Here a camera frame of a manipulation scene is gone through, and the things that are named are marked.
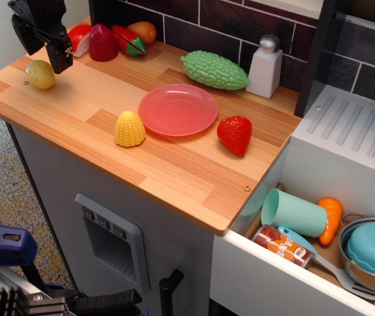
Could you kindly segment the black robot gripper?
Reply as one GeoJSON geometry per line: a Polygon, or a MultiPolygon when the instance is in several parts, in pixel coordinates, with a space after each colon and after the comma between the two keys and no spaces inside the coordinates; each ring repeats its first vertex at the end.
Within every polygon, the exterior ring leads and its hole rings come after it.
{"type": "Polygon", "coordinates": [[[56,74],[73,65],[72,43],[62,18],[67,11],[62,0],[9,1],[11,23],[23,48],[33,55],[46,45],[56,74]]]}

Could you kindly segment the robot base metal plate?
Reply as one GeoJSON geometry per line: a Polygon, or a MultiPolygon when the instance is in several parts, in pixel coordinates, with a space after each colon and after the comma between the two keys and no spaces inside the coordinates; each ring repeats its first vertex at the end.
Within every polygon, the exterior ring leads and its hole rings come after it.
{"type": "Polygon", "coordinates": [[[72,315],[64,295],[53,298],[0,266],[0,315],[72,315]]]}

